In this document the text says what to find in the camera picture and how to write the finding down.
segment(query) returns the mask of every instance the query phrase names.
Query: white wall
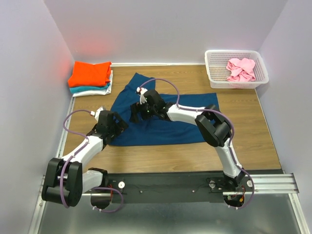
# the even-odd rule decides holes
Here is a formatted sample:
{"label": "white wall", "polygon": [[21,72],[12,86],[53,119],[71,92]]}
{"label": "white wall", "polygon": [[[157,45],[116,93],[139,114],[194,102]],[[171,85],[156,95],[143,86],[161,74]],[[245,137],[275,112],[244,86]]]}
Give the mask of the white wall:
{"label": "white wall", "polygon": [[312,230],[312,1],[289,0],[260,53],[270,82],[257,92],[287,173]]}
{"label": "white wall", "polygon": [[258,50],[287,0],[45,0],[76,60],[204,62]]}
{"label": "white wall", "polygon": [[70,96],[73,58],[41,0],[0,3],[0,233],[28,233]]}

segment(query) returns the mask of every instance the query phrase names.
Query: laundry basket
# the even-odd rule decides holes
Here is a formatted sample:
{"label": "laundry basket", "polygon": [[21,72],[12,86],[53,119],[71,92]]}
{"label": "laundry basket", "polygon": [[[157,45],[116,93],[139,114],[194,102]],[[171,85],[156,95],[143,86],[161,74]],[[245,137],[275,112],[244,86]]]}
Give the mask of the laundry basket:
{"label": "laundry basket", "polygon": [[[228,61],[232,58],[253,59],[255,81],[233,82],[227,81],[231,71],[226,69]],[[210,86],[215,89],[254,89],[260,84],[269,82],[268,72],[257,51],[252,50],[207,50],[205,52],[205,63]]]}

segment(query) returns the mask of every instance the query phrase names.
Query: dark blue towel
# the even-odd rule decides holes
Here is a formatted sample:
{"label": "dark blue towel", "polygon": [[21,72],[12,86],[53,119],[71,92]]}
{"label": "dark blue towel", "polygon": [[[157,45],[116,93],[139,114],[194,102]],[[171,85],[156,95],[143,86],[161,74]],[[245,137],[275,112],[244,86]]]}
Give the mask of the dark blue towel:
{"label": "dark blue towel", "polygon": [[[167,145],[204,142],[196,125],[178,121],[168,122],[157,117],[140,123],[131,123],[129,121],[130,105],[139,101],[139,96],[136,94],[137,87],[149,79],[136,73],[116,98],[111,110],[118,112],[129,124],[129,128],[111,142],[111,145]],[[144,88],[148,90],[155,89],[155,81],[149,82]],[[161,97],[165,102],[176,102],[176,95],[161,94]],[[210,104],[219,107],[216,93],[180,95],[179,103],[193,107],[203,107]]]}

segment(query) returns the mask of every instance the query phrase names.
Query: wooden table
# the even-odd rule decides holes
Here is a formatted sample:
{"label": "wooden table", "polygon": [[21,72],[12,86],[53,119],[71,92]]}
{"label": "wooden table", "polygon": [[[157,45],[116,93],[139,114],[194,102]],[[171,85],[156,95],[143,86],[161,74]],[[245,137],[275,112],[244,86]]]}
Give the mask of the wooden table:
{"label": "wooden table", "polygon": [[[181,94],[217,93],[220,110],[234,123],[234,148],[245,169],[280,169],[279,160],[268,131],[255,90],[212,89],[205,66],[114,67],[112,93],[106,96],[76,98],[74,110],[110,109],[117,95],[135,72],[172,81]],[[156,81],[159,93],[175,94],[175,89]],[[87,113],[72,116],[70,129],[87,133],[96,121]],[[76,148],[83,138],[68,134],[64,155]],[[222,170],[213,147],[207,143],[158,146],[106,146],[85,167],[98,167],[110,173],[177,172]]]}

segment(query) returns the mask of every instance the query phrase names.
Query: cable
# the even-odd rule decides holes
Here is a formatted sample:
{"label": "cable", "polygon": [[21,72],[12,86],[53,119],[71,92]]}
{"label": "cable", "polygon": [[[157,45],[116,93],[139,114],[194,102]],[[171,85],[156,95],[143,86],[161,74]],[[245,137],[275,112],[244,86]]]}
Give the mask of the cable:
{"label": "cable", "polygon": [[88,112],[89,114],[91,114],[91,111],[88,111],[88,110],[76,110],[76,111],[73,111],[72,113],[70,113],[64,120],[63,122],[63,128],[65,129],[65,131],[69,132],[69,133],[73,133],[73,134],[76,134],[76,135],[79,135],[79,136],[82,136],[84,137],[85,139],[87,139],[88,141],[86,141],[84,143],[84,145],[82,145],[79,149],[77,149],[75,152],[74,152],[74,155],[73,156],[70,156],[67,161],[64,163],[63,167],[62,167],[62,171],[60,173],[60,180],[59,180],[59,194],[60,194],[60,199],[62,201],[62,204],[65,208],[69,208],[69,206],[67,205],[66,201],[65,201],[65,197],[64,197],[64,191],[63,191],[63,183],[64,183],[64,175],[65,175],[65,171],[66,171],[66,168],[67,168],[67,165],[68,163],[70,162],[70,160],[72,160],[83,148],[85,148],[88,144],[89,144],[89,138],[87,135],[85,134],[82,134],[82,133],[77,133],[77,132],[74,132],[72,130],[69,130],[68,128],[66,128],[66,121],[69,119],[69,117],[76,113],[76,112]]}
{"label": "cable", "polygon": [[122,205],[123,205],[123,195],[121,194],[120,191],[118,191],[117,189],[105,188],[105,187],[97,187],[97,188],[93,188],[93,189],[114,191],[114,192],[118,193],[118,194],[120,195],[120,197],[121,197],[121,203],[120,203],[120,205],[119,205],[116,209],[114,209],[114,210],[111,210],[111,211],[102,210],[102,209],[99,209],[99,208],[96,207],[96,206],[93,207],[93,210],[97,210],[97,211],[104,212],[104,213],[113,213],[113,212],[116,212],[116,211],[120,210],[120,208],[121,208]]}
{"label": "cable", "polygon": [[196,111],[196,112],[198,112],[198,111],[200,111],[200,112],[201,112],[201,111],[202,111],[202,112],[203,112],[203,111],[206,111],[206,112],[211,112],[211,113],[215,113],[215,114],[221,115],[222,117],[224,117],[224,118],[228,121],[228,123],[229,123],[229,125],[230,125],[230,129],[232,130],[232,135],[231,135],[231,137],[230,137],[230,139],[229,139],[229,143],[228,143],[228,147],[229,147],[229,149],[230,149],[230,154],[231,154],[232,160],[233,160],[234,164],[236,165],[236,167],[238,167],[239,170],[241,170],[243,173],[245,173],[245,175],[248,176],[249,180],[250,180],[251,183],[252,183],[252,194],[251,194],[249,200],[248,200],[243,206],[241,206],[241,207],[235,207],[236,209],[245,208],[245,207],[251,202],[251,200],[252,200],[253,197],[254,197],[254,180],[253,180],[253,178],[251,177],[251,175],[250,175],[248,172],[246,172],[242,167],[240,167],[240,166],[237,164],[237,161],[236,161],[236,159],[235,159],[234,153],[233,153],[233,151],[232,151],[232,149],[231,149],[231,142],[232,142],[233,137],[234,137],[234,134],[235,134],[235,129],[234,129],[233,123],[230,121],[230,119],[229,119],[226,115],[224,115],[223,113],[221,113],[221,112],[219,112],[219,111],[216,111],[216,110],[211,110],[211,109],[197,109],[197,108],[191,109],[191,108],[180,107],[180,106],[179,106],[180,92],[179,92],[178,88],[177,88],[173,83],[171,83],[170,81],[168,81],[168,80],[166,80],[166,79],[161,79],[161,78],[153,78],[153,79],[150,79],[150,80],[144,82],[143,84],[141,84],[140,88],[142,88],[143,85],[145,85],[145,84],[147,84],[147,83],[149,83],[149,82],[151,82],[151,81],[153,81],[153,80],[162,80],[162,81],[165,81],[165,82],[171,84],[171,85],[175,88],[175,90],[176,90],[176,92],[177,92],[176,106],[178,107],[178,109],[185,110],[185,111]]}

